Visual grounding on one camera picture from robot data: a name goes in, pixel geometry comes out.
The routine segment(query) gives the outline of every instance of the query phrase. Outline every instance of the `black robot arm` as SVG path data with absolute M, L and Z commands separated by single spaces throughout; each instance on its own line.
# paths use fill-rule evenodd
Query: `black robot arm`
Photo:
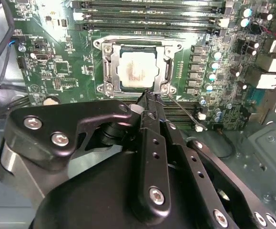
M 276 216 L 204 143 L 183 140 L 163 105 L 146 91 L 130 106 L 109 100 L 12 112 L 0 181 L 31 199 L 31 228 L 276 229 Z M 112 145 L 123 151 L 69 179 L 71 159 Z

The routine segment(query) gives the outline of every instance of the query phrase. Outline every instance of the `screw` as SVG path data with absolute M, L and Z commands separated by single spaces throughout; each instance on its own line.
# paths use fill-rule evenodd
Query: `screw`
M 168 87 L 166 85 L 162 85 L 161 91 L 162 92 L 167 92 L 167 90 L 168 90 Z
M 217 220 L 217 222 L 223 227 L 223 228 L 227 228 L 228 227 L 228 220 L 227 218 L 223 215 L 223 213 L 221 213 L 221 211 L 215 209 L 214 210 L 214 216 L 215 219 Z
M 266 214 L 266 217 L 267 217 L 267 219 L 269 220 L 269 222 L 270 222 L 273 226 L 276 227 L 276 221 L 275 221 L 275 219 L 274 219 L 271 215 L 269 215 L 268 213 Z
M 155 187 L 149 190 L 149 196 L 151 200 L 157 205 L 162 205 L 164 203 L 163 193 Z
M 168 125 L 169 125 L 173 130 L 176 129 L 176 126 L 175 126 L 173 123 L 169 123 Z
M 105 52 L 106 54 L 110 54 L 110 53 L 112 53 L 112 48 L 111 48 L 110 46 L 105 46 L 104 52 Z
M 53 134 L 51 140 L 57 146 L 66 146 L 69 143 L 69 139 L 63 133 Z
M 255 216 L 256 216 L 256 218 L 257 218 L 257 221 L 258 221 L 262 226 L 266 227 L 266 226 L 267 226 L 267 223 L 266 223 L 266 221 L 264 220 L 264 218 L 263 218 L 258 212 L 255 212 L 254 214 L 255 214 Z
M 232 104 L 227 104 L 225 107 L 226 107 L 228 110 L 231 110 L 231 109 L 232 109 Z
M 198 148 L 200 149 L 203 148 L 203 144 L 201 144 L 200 142 L 195 141 L 195 144 L 197 145 Z
M 26 49 L 26 47 L 24 46 L 24 45 L 19 45 L 18 46 L 18 51 L 20 51 L 20 52 L 25 52 L 27 49 Z
M 39 128 L 42 127 L 41 120 L 39 120 L 38 118 L 33 118 L 33 117 L 26 118 L 23 121 L 23 124 L 26 128 L 29 128 L 31 130 L 38 130 Z
M 266 140 L 268 142 L 274 142 L 275 141 L 275 137 L 273 137 L 273 136 L 267 136 Z
M 153 119 L 153 120 L 156 119 L 156 117 L 155 117 L 155 115 L 154 115 L 153 113 L 149 112 L 149 113 L 147 113 L 147 114 L 148 114 L 148 116 L 149 116 L 151 119 Z

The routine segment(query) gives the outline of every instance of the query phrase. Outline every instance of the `cpu socket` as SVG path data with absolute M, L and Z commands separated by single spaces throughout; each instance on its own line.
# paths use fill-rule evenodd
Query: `cpu socket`
M 93 42 L 102 51 L 103 84 L 97 91 L 109 97 L 138 97 L 145 89 L 174 94 L 171 85 L 174 55 L 183 40 L 110 35 Z

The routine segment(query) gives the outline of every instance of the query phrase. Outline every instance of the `blue cable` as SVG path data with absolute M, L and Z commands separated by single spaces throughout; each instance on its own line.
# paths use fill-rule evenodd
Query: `blue cable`
M 14 44 L 15 43 L 15 41 L 11 41 L 10 43 L 9 43 L 9 47 L 12 45 L 12 44 Z

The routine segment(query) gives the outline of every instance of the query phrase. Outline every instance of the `green circuit board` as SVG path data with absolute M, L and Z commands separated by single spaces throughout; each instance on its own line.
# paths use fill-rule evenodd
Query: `green circuit board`
M 9 0 L 9 5 L 18 65 L 33 106 L 106 99 L 131 103 L 148 88 L 162 94 L 166 116 L 177 125 L 194 127 L 167 93 L 194 115 L 203 97 L 203 123 L 236 130 L 246 123 L 245 107 L 262 100 L 253 97 L 258 89 L 241 85 L 268 40 L 268 34 L 253 34 L 250 23 L 269 27 L 271 21 L 257 15 L 275 11 L 276 3 Z M 243 27 L 245 9 L 251 15 Z M 239 41 L 259 43 L 257 55 L 239 52 Z M 215 119 L 218 108 L 222 114 Z

